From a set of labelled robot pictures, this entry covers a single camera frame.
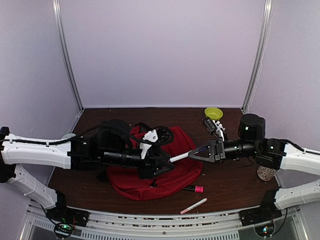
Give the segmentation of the purple capped white marker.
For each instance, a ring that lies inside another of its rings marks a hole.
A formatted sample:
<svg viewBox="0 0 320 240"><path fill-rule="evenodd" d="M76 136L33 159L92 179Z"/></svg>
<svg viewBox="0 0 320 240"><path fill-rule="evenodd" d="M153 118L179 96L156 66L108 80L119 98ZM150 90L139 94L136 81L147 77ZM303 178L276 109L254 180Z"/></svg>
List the purple capped white marker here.
<svg viewBox="0 0 320 240"><path fill-rule="evenodd" d="M188 152L185 152L185 153L182 153L180 155L177 155L177 156L174 156L174 157L171 157L168 161L170 163L173 163L173 162L177 162L177 161L180 161L182 159L185 159L185 158L191 158L191 159L194 159L194 160L198 160L198 161L205 161L207 160L209 157L205 157L205 156L199 156L199 153L203 152L203 151L208 151L208 153L210 152L209 151L210 147L209 146L205 146L205 147L198 147L196 148L195 150L190 150Z"/></svg>

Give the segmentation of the black pink highlighter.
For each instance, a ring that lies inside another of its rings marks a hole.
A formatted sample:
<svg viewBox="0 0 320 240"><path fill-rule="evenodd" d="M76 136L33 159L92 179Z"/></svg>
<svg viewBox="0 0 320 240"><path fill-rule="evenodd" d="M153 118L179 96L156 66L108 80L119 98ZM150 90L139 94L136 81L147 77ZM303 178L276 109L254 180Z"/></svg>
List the black pink highlighter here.
<svg viewBox="0 0 320 240"><path fill-rule="evenodd" d="M198 186L198 185L187 185L187 186L183 187L182 190L195 192L195 193L203 193L204 192L204 187L203 186Z"/></svg>

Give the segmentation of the red student backpack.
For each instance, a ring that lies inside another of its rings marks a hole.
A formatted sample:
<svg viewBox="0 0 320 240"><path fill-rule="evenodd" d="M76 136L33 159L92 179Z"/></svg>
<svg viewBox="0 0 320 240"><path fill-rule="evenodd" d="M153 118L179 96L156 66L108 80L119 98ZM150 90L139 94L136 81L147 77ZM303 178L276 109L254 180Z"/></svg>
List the red student backpack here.
<svg viewBox="0 0 320 240"><path fill-rule="evenodd" d="M137 123L130 131L141 139L147 130L146 124ZM161 147L171 157L189 152L196 148L191 137L180 127L169 127L173 142ZM196 181L203 170L203 163L192 158L184 158L174 163L172 171L152 179L140 179L136 168L108 166L96 176L101 183L110 183L114 190L123 197L135 201L148 201L169 197Z"/></svg>

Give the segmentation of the pink capped white marker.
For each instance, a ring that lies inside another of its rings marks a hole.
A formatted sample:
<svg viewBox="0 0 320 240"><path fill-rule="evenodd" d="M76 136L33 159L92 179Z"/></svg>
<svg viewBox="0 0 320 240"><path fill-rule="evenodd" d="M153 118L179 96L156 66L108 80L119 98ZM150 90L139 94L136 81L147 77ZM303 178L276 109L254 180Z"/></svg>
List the pink capped white marker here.
<svg viewBox="0 0 320 240"><path fill-rule="evenodd" d="M193 210L194 208L197 208L198 206L202 205L202 204L205 203L207 200L208 200L207 198L204 198L204 199L202 199L202 200L200 200L200 201L192 204L191 206L189 206L189 207L183 209L182 211L180 211L180 214L181 214L181 215L184 215L185 213L187 213L187 212Z"/></svg>

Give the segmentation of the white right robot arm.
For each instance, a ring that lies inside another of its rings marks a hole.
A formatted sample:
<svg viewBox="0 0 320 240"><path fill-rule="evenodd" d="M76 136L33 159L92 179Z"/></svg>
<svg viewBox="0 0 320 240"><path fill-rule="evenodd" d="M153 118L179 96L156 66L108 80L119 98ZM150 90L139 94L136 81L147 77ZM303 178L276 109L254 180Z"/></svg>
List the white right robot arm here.
<svg viewBox="0 0 320 240"><path fill-rule="evenodd" d="M275 171L294 170L313 175L320 174L319 151L303 148L288 139L266 138L264 118L247 113L239 120L238 139L210 140L188 153L188 157L204 162L222 162L252 157L255 163ZM276 211L288 207L317 202L320 182L292 188L267 191L256 210L259 220L268 220Z"/></svg>

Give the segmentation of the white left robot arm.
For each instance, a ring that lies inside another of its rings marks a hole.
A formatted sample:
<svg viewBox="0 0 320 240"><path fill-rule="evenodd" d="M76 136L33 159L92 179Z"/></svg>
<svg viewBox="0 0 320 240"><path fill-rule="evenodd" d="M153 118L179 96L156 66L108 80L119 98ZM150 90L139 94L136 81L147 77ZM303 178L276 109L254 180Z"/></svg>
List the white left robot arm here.
<svg viewBox="0 0 320 240"><path fill-rule="evenodd" d="M73 216L66 196L42 185L25 169L25 164L53 166L75 171L102 166L134 168L141 179L153 179L172 171L170 156L162 146L172 143L174 133L165 126L146 128L141 138L130 132L123 120L112 119L81 134L56 139L25 138L0 129L0 181L15 185L37 201L53 219L69 221Z"/></svg>

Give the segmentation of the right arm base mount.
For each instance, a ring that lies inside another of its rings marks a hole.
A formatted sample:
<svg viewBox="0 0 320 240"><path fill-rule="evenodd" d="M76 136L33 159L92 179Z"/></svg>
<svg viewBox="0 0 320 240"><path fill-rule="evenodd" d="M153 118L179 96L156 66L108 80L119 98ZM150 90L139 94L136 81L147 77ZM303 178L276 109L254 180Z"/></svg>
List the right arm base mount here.
<svg viewBox="0 0 320 240"><path fill-rule="evenodd" d="M275 205L277 192L278 189L268 190L265 192L260 206L241 210L238 214L242 226L255 225L280 218L282 211Z"/></svg>

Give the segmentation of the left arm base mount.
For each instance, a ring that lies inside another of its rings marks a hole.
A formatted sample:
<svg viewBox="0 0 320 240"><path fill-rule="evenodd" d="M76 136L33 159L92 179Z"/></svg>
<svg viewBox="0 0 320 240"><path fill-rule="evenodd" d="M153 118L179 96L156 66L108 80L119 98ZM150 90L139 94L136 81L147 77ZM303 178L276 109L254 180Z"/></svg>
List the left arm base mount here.
<svg viewBox="0 0 320 240"><path fill-rule="evenodd" d="M79 227L86 227L89 220L90 213L86 210L80 210L67 207L66 196L56 191L56 201L54 207L46 210L46 215L55 221L75 225Z"/></svg>

